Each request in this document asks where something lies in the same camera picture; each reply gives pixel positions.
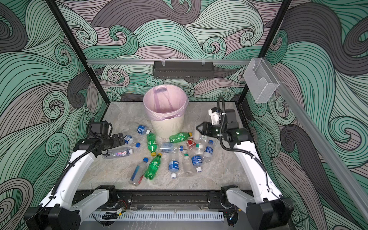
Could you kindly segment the clear bottle purple label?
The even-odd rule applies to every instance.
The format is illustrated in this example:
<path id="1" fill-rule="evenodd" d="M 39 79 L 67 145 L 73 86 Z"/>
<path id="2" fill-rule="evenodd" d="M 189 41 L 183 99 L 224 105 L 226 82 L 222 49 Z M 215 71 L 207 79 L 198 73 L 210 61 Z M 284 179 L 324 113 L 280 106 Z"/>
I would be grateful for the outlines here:
<path id="1" fill-rule="evenodd" d="M 105 159 L 121 158 L 127 157 L 133 154 L 134 150 L 132 148 L 115 148 L 109 149 L 104 155 Z"/>

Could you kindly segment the clear bottle green cap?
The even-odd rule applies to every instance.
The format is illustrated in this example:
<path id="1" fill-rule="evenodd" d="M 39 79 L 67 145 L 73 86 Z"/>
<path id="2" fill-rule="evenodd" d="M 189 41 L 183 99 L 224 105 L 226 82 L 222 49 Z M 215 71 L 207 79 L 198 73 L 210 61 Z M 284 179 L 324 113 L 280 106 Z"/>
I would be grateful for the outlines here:
<path id="1" fill-rule="evenodd" d="M 194 175 L 194 168 L 188 153 L 184 154 L 183 167 L 186 177 L 191 177 Z"/>

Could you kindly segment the clear bottle blue red insert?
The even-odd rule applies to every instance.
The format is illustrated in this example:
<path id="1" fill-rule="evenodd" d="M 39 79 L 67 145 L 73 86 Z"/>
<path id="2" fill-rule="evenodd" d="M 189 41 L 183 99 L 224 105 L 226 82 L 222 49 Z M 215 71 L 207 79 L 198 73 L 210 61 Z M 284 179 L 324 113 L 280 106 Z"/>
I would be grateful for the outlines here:
<path id="1" fill-rule="evenodd" d="M 134 172 L 133 172 L 133 174 L 132 174 L 132 176 L 129 180 L 130 184 L 132 184 L 134 186 L 139 186 L 141 184 L 141 181 L 142 181 L 142 179 L 144 177 L 144 174 L 145 174 L 145 172 L 147 170 L 147 167 L 148 167 L 148 161 L 149 161 L 149 159 L 145 157 L 145 158 L 143 158 L 142 162 L 140 162 L 136 166 L 136 168 L 135 168 L 135 170 L 134 170 Z"/>

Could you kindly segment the green soda bottle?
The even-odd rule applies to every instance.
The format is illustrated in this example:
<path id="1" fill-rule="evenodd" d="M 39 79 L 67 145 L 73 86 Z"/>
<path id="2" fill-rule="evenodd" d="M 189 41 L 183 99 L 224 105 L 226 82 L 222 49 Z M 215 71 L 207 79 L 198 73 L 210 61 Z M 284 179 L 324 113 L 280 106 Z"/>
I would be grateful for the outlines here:
<path id="1" fill-rule="evenodd" d="M 158 147 L 156 135 L 154 133 L 149 133 L 147 135 L 147 147 L 152 157 L 156 156 L 156 149 Z"/>
<path id="2" fill-rule="evenodd" d="M 153 178 L 155 177 L 160 165 L 161 165 L 161 158 L 162 158 L 162 154 L 161 153 L 157 153 L 156 157 L 154 157 L 152 159 L 152 161 L 150 162 L 147 170 L 145 171 L 144 177 L 146 179 L 149 180 L 153 180 Z"/>
<path id="3" fill-rule="evenodd" d="M 169 141 L 171 143 L 180 143 L 180 142 L 186 141 L 192 136 L 193 136 L 192 132 L 180 132 L 178 134 L 170 136 Z"/>

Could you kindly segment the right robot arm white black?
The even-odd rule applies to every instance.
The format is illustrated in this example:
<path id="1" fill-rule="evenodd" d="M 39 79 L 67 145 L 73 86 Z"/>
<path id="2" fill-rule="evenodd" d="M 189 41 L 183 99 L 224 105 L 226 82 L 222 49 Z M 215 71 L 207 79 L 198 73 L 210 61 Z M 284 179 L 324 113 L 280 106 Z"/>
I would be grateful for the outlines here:
<path id="1" fill-rule="evenodd" d="M 204 136 L 217 138 L 221 147 L 239 159 L 252 188 L 252 195 L 238 187 L 225 188 L 225 199 L 241 209 L 254 230 L 269 230 L 288 224 L 294 211 L 293 201 L 284 197 L 256 152 L 253 138 L 237 122 L 213 125 L 203 122 L 196 130 Z"/>

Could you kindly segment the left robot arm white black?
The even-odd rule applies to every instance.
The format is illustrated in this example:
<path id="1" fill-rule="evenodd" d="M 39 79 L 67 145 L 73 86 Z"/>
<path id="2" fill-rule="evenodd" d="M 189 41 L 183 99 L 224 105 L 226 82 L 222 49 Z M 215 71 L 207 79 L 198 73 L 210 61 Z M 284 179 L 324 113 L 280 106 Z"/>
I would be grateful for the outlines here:
<path id="1" fill-rule="evenodd" d="M 103 151 L 125 144 L 122 133 L 108 137 L 91 134 L 77 142 L 71 159 L 52 190 L 37 207 L 30 207 L 24 220 L 30 230 L 77 230 L 99 207 L 118 201 L 115 186 L 100 186 L 73 204 L 81 180 L 96 157 Z"/>

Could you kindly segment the green soda bottle by bin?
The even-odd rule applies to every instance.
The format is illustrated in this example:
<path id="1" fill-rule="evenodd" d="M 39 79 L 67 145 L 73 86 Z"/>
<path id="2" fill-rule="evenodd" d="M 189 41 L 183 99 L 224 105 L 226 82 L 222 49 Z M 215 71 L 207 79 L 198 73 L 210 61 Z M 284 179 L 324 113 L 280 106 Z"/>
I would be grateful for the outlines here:
<path id="1" fill-rule="evenodd" d="M 171 143 L 180 143 L 180 142 L 186 141 L 192 136 L 193 136 L 192 132 L 180 132 L 178 134 L 170 136 L 169 141 Z"/>

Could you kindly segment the pink plastic bin liner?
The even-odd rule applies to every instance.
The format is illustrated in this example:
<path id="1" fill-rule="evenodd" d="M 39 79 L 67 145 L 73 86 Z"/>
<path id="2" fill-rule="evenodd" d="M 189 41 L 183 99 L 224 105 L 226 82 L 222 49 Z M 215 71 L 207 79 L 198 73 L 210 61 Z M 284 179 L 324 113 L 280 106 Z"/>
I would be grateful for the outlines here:
<path id="1" fill-rule="evenodd" d="M 184 116 L 189 98 L 181 88 L 164 84 L 148 90 L 143 103 L 151 121 L 164 121 Z"/>

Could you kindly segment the red orange drink bottle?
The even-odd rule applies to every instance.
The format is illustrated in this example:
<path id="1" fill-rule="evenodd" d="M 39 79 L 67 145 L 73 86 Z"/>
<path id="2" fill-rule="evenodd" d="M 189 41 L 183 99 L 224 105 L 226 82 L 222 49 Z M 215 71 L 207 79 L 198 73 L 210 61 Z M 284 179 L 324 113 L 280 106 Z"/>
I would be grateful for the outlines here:
<path id="1" fill-rule="evenodd" d="M 187 147 L 191 149 L 195 149 L 197 145 L 197 141 L 194 138 L 190 138 L 186 140 Z"/>

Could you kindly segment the clear bottle blue label white cap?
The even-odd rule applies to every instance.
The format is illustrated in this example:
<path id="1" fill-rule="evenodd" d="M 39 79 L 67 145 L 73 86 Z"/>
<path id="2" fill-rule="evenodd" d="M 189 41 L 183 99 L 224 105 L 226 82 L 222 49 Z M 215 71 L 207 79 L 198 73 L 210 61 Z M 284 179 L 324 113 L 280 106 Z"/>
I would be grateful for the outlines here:
<path id="1" fill-rule="evenodd" d="M 145 125 L 138 124 L 136 127 L 136 132 L 140 135 L 146 135 L 146 134 L 150 134 L 151 130 Z"/>

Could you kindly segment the clear bottle pale blue label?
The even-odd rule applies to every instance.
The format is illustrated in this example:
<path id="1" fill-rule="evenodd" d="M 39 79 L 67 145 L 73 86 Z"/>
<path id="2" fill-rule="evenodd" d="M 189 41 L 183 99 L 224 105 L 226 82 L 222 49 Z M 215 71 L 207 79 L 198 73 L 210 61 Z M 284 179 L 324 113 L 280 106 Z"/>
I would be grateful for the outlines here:
<path id="1" fill-rule="evenodd" d="M 160 152 L 172 152 L 172 151 L 183 151 L 184 147 L 183 146 L 179 146 L 176 143 L 171 143 L 171 142 L 161 142 L 160 146 L 159 146 L 159 150 Z"/>

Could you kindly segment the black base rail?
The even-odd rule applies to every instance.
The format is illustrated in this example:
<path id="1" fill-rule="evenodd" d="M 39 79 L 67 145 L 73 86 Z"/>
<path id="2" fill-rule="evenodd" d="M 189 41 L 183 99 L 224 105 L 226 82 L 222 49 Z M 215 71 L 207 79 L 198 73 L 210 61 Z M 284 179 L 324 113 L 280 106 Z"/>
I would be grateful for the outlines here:
<path id="1" fill-rule="evenodd" d="M 127 208 L 157 205 L 196 205 L 209 209 L 226 209 L 234 205 L 222 190 L 123 190 L 114 189 L 113 203 Z"/>

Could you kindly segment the clear acrylic wall holder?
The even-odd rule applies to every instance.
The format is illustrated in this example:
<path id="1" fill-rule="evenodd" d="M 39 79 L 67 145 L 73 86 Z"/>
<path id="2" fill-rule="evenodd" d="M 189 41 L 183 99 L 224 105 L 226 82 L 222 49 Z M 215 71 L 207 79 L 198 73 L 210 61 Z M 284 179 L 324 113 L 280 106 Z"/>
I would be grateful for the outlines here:
<path id="1" fill-rule="evenodd" d="M 265 104 L 279 87 L 273 66 L 264 58 L 252 58 L 243 74 L 256 104 Z"/>

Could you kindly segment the black wall-mounted tray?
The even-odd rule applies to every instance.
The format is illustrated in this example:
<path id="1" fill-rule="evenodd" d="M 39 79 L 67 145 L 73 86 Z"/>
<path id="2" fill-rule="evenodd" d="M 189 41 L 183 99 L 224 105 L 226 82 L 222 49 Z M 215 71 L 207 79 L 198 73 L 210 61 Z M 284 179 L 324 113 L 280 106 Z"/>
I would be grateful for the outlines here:
<path id="1" fill-rule="evenodd" d="M 200 80 L 214 78 L 212 62 L 194 61 L 156 61 L 153 76 L 159 80 Z"/>

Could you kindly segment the aluminium rail back wall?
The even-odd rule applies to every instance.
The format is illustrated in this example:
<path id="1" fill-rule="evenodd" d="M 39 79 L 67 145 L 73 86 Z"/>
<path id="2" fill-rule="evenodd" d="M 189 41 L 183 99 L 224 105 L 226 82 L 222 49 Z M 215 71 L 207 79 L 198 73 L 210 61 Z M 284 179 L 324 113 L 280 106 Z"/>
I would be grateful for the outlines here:
<path id="1" fill-rule="evenodd" d="M 134 59 L 134 58 L 94 58 L 87 59 L 88 65 L 153 65 L 154 62 L 212 62 L 214 65 L 231 65 L 231 66 L 242 66 L 250 63 L 248 60 L 236 60 L 236 59 Z"/>

